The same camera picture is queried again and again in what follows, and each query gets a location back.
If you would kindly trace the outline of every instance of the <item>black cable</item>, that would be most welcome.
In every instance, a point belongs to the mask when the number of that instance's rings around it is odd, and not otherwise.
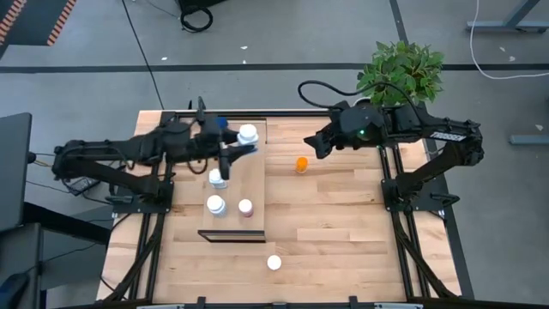
[[[212,27],[212,24],[214,23],[214,15],[212,15],[212,12],[204,7],[199,7],[196,5],[190,5],[185,8],[181,8],[181,16],[179,19],[181,20],[181,26],[183,27],[183,30],[189,33],[200,33],[204,30],[208,30],[210,27]],[[197,11],[201,11],[204,14],[208,16],[208,23],[204,27],[195,27],[191,24],[189,24],[187,21],[185,21],[185,17],[190,14],[190,12],[195,13]]]
[[[174,14],[172,14],[172,13],[166,11],[165,9],[162,9],[162,8],[160,8],[160,7],[157,7],[156,5],[154,5],[153,3],[151,3],[149,0],[145,0],[145,1],[147,1],[148,5],[152,6],[153,8],[155,8],[155,9],[157,9],[157,10],[161,10],[162,12],[164,12],[164,13],[166,13],[166,14],[168,14],[168,15],[171,15],[172,17],[178,18],[177,15],[174,15]]]
[[[87,199],[88,201],[92,201],[92,202],[96,202],[96,203],[102,203],[102,204],[105,204],[105,205],[112,205],[112,203],[105,202],[105,201],[101,201],[101,200],[98,200],[98,199],[95,199],[95,198],[91,198],[91,197],[86,196],[86,192],[85,192],[85,191],[82,193],[82,197],[84,197],[84,198]]]
[[[71,148],[67,151],[64,151],[61,154],[61,159],[60,160],[63,160],[66,155],[68,155],[70,153],[73,153],[75,151],[82,151],[82,150],[89,150],[89,149],[104,149],[104,148],[112,149],[112,150],[116,151],[120,155],[120,157],[122,158],[122,160],[120,160],[120,161],[122,161],[126,165],[126,167],[128,167],[128,169],[130,169],[130,170],[134,169],[136,163],[134,161],[132,161],[131,164],[130,164],[129,163],[130,160],[128,159],[128,157],[126,155],[124,155],[122,153],[122,151],[120,151],[120,149],[118,149],[116,147],[113,147],[111,144],[106,144],[105,146],[89,146],[89,145],[86,145],[84,143],[82,145],[78,145],[78,147],[74,147],[74,148]],[[110,167],[112,165],[112,163],[114,163],[116,161],[118,161],[118,160],[114,160],[108,166]]]
[[[124,296],[124,293],[128,290],[130,284],[134,281],[137,274],[140,273],[141,267],[147,260],[150,252],[154,249],[156,245],[160,245],[161,233],[162,231],[160,230],[160,225],[157,224],[154,227],[153,233],[149,237],[147,244],[143,247],[142,253],[131,265],[130,270],[128,270],[128,273],[126,274],[126,276],[124,276],[124,279],[117,285],[115,291],[109,296],[105,297],[104,301],[116,301],[120,300],[121,297]]]
[[[101,280],[101,282],[103,282],[103,284],[105,284],[105,286],[106,286],[108,289],[110,289],[112,292],[114,292],[114,288],[113,288],[109,283],[107,283],[107,282],[105,281],[105,279],[103,279],[103,276],[100,276],[100,280]]]
[[[30,180],[27,180],[27,182],[31,185],[37,185],[37,186],[41,186],[41,187],[46,188],[46,189],[52,189],[52,190],[59,191],[59,192],[62,192],[62,193],[69,193],[70,194],[70,192],[68,192],[68,191],[64,191],[64,190],[61,190],[61,189],[58,189],[58,188],[54,188],[54,187],[49,186],[49,185],[37,184],[37,183],[35,183],[33,181],[30,181]]]
[[[131,214],[126,214],[125,216],[123,216],[122,218],[120,218],[120,220],[118,220],[118,222],[116,222],[113,226],[112,226],[112,229],[111,229],[111,233],[112,231],[114,231],[114,229],[118,226],[118,224],[124,222],[124,220],[128,219],[128,217],[130,216]],[[100,280],[101,282],[103,282],[103,284],[105,284],[112,292],[114,292],[114,288],[105,281],[105,279],[103,278],[103,276],[100,276]]]
[[[151,75],[151,79],[153,80],[154,91],[156,91],[156,96],[158,96],[158,102],[160,103],[160,107],[162,107],[162,110],[165,110],[164,103],[162,102],[162,98],[160,98],[160,92],[158,91],[158,86],[156,85],[156,80],[154,79],[153,71],[151,70],[151,66],[148,64],[147,56],[145,56],[145,52],[143,51],[143,47],[141,46],[141,42],[139,41],[139,38],[137,37],[136,29],[134,28],[133,22],[131,22],[130,13],[128,12],[128,7],[126,7],[126,2],[124,0],[122,0],[122,5],[124,6],[124,11],[126,12],[126,17],[128,17],[128,22],[130,23],[131,31],[134,33],[134,36],[136,37],[137,45],[139,46],[139,50],[141,51],[141,54],[143,55],[143,60],[145,60],[145,64],[147,65],[148,73]]]
[[[202,167],[202,170],[196,171],[191,165],[190,162],[187,162],[187,167],[189,168],[191,173],[194,173],[195,175],[200,175],[208,169],[208,158],[205,159],[204,166]]]
[[[176,131],[170,131],[170,130],[164,130],[165,133],[169,133],[169,134],[181,134],[181,133],[185,133],[186,131],[190,130],[190,128],[192,127],[193,124],[196,123],[196,118],[193,118],[192,121],[190,122],[189,124],[189,127],[185,128],[185,129],[182,129],[182,130],[176,130]]]
[[[438,219],[442,219],[443,221],[446,221],[446,218],[444,218],[438,211],[430,210],[429,211],[432,215],[436,216]]]
[[[114,231],[114,229],[118,226],[118,224],[122,223],[124,220],[126,220],[131,214],[126,214],[124,217],[122,217],[120,220],[118,220],[118,222],[116,222],[113,226],[112,226],[112,229],[111,229],[111,233],[112,231]],[[69,254],[72,254],[72,253],[75,253],[75,252],[79,252],[79,251],[85,251],[93,246],[97,245],[97,243],[93,243],[91,245],[88,245],[88,246],[85,246],[83,248],[80,248],[80,249],[74,249],[73,251],[68,251],[68,252],[65,252],[65,253],[62,253],[62,254],[59,254],[59,255],[56,255],[55,257],[50,257],[44,261],[39,261],[37,264],[35,264],[33,267],[29,268],[28,270],[25,270],[25,273],[39,267],[41,264],[44,264],[44,263],[47,263],[47,262],[50,262],[54,259],[57,259],[57,258],[62,258],[62,257],[65,257],[65,256],[68,256]]]
[[[91,222],[108,222],[108,221],[112,221],[113,219],[93,219],[93,220],[88,220],[86,222],[88,223],[91,223]]]
[[[326,105],[322,105],[322,104],[318,104],[318,103],[315,103],[307,98],[305,98],[305,96],[303,95],[303,92],[301,91],[301,88],[305,85],[319,85],[319,86],[323,86],[323,87],[326,87],[332,91],[334,91],[335,93],[337,94],[340,94],[340,95],[344,95],[344,96],[354,96],[354,95],[357,95],[357,94],[361,94],[363,93],[364,91],[368,90],[368,89],[371,89],[371,88],[374,88],[374,87],[377,87],[377,86],[388,86],[388,87],[391,87],[393,89],[395,89],[396,91],[400,92],[402,95],[404,95],[404,97],[406,98],[407,102],[410,104],[410,106],[412,107],[413,109],[413,112],[415,113],[416,117],[418,118],[419,122],[421,123],[422,126],[424,126],[424,121],[423,119],[419,116],[419,113],[418,113],[418,109],[416,107],[416,105],[413,103],[413,100],[412,98],[410,98],[410,96],[404,91],[402,90],[400,87],[396,86],[395,84],[393,83],[390,83],[390,82],[374,82],[372,84],[369,84],[369,85],[365,85],[364,87],[362,87],[361,89],[359,90],[356,90],[356,91],[353,91],[353,92],[345,92],[345,91],[341,91],[340,89],[328,84],[327,82],[320,82],[320,81],[314,81],[314,80],[311,80],[311,81],[305,81],[305,82],[302,82],[299,84],[298,86],[298,94],[299,94],[299,98],[301,98],[301,100],[307,102],[309,105],[311,106],[314,106],[314,107],[319,107],[319,108],[327,108],[329,110],[334,110],[334,109],[339,109],[339,110],[343,110],[342,107],[339,107],[339,106],[326,106]]]

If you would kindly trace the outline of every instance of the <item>concrete floor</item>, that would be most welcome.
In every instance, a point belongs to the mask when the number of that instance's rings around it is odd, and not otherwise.
[[[173,0],[151,1],[178,12]],[[480,18],[502,19],[517,2],[482,0]],[[156,65],[241,64],[244,60],[248,64],[364,63],[375,50],[376,40],[398,40],[388,1],[342,3],[230,0],[212,9],[215,19],[210,30],[190,34],[180,31],[177,19],[144,0],[127,1],[143,49]],[[471,63],[468,33],[463,28],[474,17],[474,0],[398,3],[410,42],[431,44],[446,54],[447,64]],[[543,19],[548,13],[549,2],[543,2],[529,17]],[[191,21],[202,19],[193,16]],[[549,63],[548,45],[549,33],[479,33],[475,37],[477,58],[485,64]],[[516,60],[510,62],[510,56]],[[79,0],[53,47],[10,46],[0,59],[0,66],[143,64],[120,0]],[[356,73],[271,70],[154,75],[168,109],[185,108],[197,95],[203,96],[208,108],[303,108],[307,105],[296,91],[300,82],[318,79],[350,90]],[[518,73],[536,72],[492,72],[498,76]],[[485,141],[486,157],[478,166],[446,174],[449,191],[462,198],[455,214],[475,297],[549,304],[549,210],[545,206],[549,193],[544,186],[549,178],[549,153],[542,147],[507,143],[509,134],[540,134],[536,124],[549,130],[549,77],[492,81],[475,71],[445,71],[443,81],[446,91],[429,105],[429,111],[480,122]],[[308,91],[326,103],[340,99],[321,89]],[[148,73],[3,74],[0,94],[5,102],[0,116],[33,114],[31,149],[36,152],[51,152],[73,138],[128,138],[139,110],[159,108]],[[31,167],[27,178],[59,187],[44,168]],[[94,195],[100,197],[104,189]],[[26,198],[69,215],[93,211],[86,214],[88,220],[109,217],[108,209],[98,209],[98,204],[31,185]],[[68,244],[51,238],[45,255],[85,246],[73,241]],[[49,307],[94,300],[102,252],[104,248],[96,246],[88,254],[51,266],[51,272],[56,272],[84,263],[87,270],[77,278],[72,276],[74,283],[69,286],[52,290]]]

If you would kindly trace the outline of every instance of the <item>green plant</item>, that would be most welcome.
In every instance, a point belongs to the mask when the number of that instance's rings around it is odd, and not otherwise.
[[[357,90],[374,82],[391,82],[403,89],[415,104],[429,100],[433,102],[440,87],[439,74],[444,55],[429,51],[429,46],[406,45],[400,41],[390,46],[376,42],[377,51],[371,57],[371,64],[359,73]],[[407,100],[398,90],[384,85],[368,89],[364,96],[370,96],[374,106],[398,106]]]

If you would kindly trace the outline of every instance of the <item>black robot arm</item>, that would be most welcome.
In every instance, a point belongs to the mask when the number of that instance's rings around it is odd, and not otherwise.
[[[204,115],[199,109],[196,120],[201,131],[190,137],[190,126],[182,122],[167,122],[153,131],[134,136],[127,141],[84,142],[69,141],[55,148],[52,171],[56,179],[89,177],[127,188],[145,198],[164,198],[170,194],[169,184],[159,181],[158,175],[135,176],[98,161],[131,161],[152,166],[166,160],[168,164],[215,158],[219,161],[221,177],[229,179],[231,164],[242,155],[255,150],[254,146],[227,146],[237,141],[238,132],[221,128],[217,117]]]
[[[330,109],[331,122],[315,136],[304,139],[318,159],[332,148],[390,147],[399,142],[417,142],[421,138],[446,141],[443,152],[412,173],[399,174],[396,193],[410,198],[423,184],[455,166],[473,166],[484,157],[479,124],[436,118],[419,106],[375,108],[369,104],[350,107],[342,101]]]

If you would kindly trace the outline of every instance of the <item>wooden table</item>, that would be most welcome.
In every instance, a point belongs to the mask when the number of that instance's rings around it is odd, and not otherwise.
[[[140,112],[136,134],[152,130],[160,114]],[[327,118],[276,117],[266,118],[266,123],[267,243],[212,244],[200,237],[196,230],[202,224],[207,176],[191,174],[185,165],[177,165],[154,303],[196,303],[198,296],[206,296],[208,303],[348,302],[350,295],[361,302],[405,300],[395,236],[383,206],[377,150],[334,150],[326,159],[317,160],[303,138],[326,125]],[[309,159],[305,174],[294,172],[298,156]],[[402,144],[401,156],[407,171],[426,162],[422,142]],[[391,157],[389,162],[394,169]],[[135,170],[148,172],[147,168]],[[122,280],[134,261],[141,220],[142,215],[132,215],[112,233],[103,270],[111,285]],[[416,213],[415,221],[426,262],[459,294],[443,222],[426,212]],[[266,265],[273,254],[282,259],[277,271]],[[419,294],[412,259],[408,262],[414,292]],[[146,265],[140,296],[147,272]],[[101,284],[98,299],[109,293]]]

